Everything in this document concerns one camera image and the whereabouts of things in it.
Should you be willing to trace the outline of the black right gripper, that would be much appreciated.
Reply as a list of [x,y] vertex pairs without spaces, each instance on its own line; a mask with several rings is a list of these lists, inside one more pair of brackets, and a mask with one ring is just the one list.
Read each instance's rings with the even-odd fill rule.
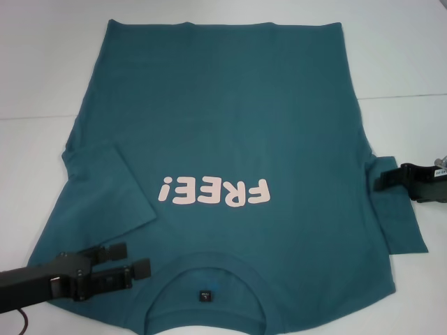
[[404,185],[413,201],[446,203],[446,169],[410,163],[402,164],[401,168],[382,172],[374,181],[374,191]]

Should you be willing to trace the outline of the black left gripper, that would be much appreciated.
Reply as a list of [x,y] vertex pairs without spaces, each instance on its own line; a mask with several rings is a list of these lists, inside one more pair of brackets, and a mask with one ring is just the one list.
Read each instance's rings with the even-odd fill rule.
[[[67,253],[49,263],[1,272],[1,307],[23,308],[54,299],[76,296],[76,285],[91,273],[91,265],[127,258],[125,243],[94,246]],[[130,289],[133,281],[149,278],[150,259],[94,272],[91,293],[103,294]]]

